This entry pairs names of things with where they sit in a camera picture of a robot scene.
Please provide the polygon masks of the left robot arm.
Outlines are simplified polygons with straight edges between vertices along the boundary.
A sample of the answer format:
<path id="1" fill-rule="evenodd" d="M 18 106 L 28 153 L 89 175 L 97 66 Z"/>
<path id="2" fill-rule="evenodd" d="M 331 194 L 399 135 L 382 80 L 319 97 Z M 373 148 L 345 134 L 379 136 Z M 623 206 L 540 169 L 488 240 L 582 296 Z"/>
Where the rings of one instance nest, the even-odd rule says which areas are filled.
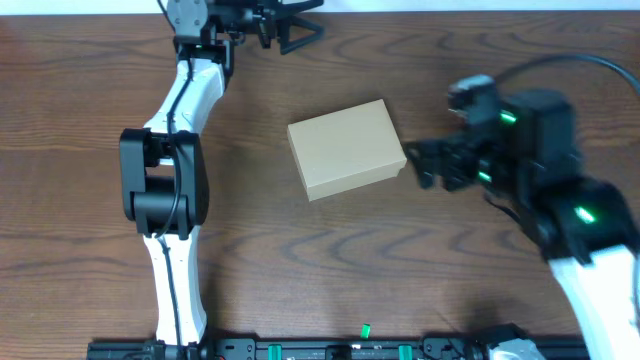
<path id="1" fill-rule="evenodd" d="M 197 240 L 209 209 L 201 134 L 234 74 L 237 46 L 250 35 L 286 55 L 319 40 L 302 13 L 323 0 L 169 0 L 158 6 L 173 32 L 175 79 L 157 112 L 119 139 L 123 210 L 151 257 L 157 342 L 182 350 L 202 342 Z"/>

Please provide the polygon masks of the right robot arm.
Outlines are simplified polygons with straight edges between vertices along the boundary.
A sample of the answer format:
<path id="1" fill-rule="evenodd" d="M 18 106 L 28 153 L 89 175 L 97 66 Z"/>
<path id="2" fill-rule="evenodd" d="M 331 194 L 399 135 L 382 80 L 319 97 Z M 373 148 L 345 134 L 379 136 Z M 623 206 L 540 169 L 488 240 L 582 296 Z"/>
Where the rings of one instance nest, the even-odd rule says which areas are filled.
<path id="1" fill-rule="evenodd" d="M 404 146 L 421 187 L 506 199 L 567 297 L 593 359 L 639 356 L 639 229 L 622 193 L 589 177 L 560 92 L 466 95 L 462 130 Z"/>

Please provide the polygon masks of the cardboard box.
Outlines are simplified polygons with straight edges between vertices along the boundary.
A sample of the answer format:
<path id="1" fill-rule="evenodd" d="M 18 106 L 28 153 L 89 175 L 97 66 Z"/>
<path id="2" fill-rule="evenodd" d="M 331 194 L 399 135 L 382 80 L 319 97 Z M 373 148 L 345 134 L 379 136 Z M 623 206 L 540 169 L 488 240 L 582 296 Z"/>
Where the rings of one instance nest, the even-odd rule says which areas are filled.
<path id="1" fill-rule="evenodd" d="M 310 201 L 393 178 L 407 163 L 382 99 L 290 124 L 287 136 Z"/>

